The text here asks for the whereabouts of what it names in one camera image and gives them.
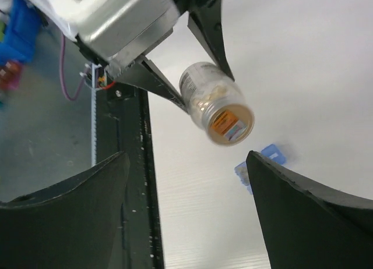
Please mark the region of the clear pill bottle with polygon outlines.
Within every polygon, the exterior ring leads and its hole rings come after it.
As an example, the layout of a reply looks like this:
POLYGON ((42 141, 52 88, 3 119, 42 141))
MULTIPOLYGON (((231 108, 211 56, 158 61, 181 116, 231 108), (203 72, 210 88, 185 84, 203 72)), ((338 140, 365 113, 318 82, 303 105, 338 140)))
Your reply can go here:
POLYGON ((186 68, 179 87, 188 114, 206 134, 207 120, 214 111, 228 104, 249 108, 235 81, 210 62, 197 62, 186 68))

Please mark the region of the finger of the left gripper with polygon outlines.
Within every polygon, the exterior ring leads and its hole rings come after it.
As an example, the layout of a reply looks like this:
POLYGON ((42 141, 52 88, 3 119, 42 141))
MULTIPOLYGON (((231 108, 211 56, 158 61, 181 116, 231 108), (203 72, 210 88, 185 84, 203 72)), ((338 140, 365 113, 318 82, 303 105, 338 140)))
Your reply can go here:
POLYGON ((222 0, 190 0, 188 28, 212 61, 233 79, 225 53, 221 7, 222 0))
POLYGON ((153 93, 188 113, 187 106, 177 89, 144 55, 138 56, 129 66, 121 70, 116 81, 153 93))

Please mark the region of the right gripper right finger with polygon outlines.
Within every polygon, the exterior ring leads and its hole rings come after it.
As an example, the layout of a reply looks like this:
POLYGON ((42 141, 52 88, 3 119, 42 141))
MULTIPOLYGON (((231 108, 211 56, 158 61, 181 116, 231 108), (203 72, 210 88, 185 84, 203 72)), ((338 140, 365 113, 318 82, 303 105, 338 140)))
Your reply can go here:
POLYGON ((372 200, 276 163, 251 179, 272 268, 372 268, 372 200))

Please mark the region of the blue pill organizer box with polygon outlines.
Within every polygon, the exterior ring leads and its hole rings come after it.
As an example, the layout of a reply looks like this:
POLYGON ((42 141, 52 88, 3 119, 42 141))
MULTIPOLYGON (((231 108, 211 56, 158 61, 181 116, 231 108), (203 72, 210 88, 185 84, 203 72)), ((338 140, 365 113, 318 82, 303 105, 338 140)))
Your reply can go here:
POLYGON ((291 160, 291 155, 284 144, 270 144, 260 152, 251 151, 246 161, 234 168, 235 174, 250 194, 253 194, 251 179, 254 180, 254 187, 260 182, 259 178, 271 174, 270 167, 274 163, 277 166, 287 165, 291 160))

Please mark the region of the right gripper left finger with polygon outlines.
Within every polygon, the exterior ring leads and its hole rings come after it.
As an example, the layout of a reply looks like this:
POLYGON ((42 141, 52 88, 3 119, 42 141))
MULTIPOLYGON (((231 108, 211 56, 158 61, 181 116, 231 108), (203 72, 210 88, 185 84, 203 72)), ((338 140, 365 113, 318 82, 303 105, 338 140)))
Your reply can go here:
POLYGON ((1 203, 2 268, 107 268, 129 173, 126 153, 1 203))

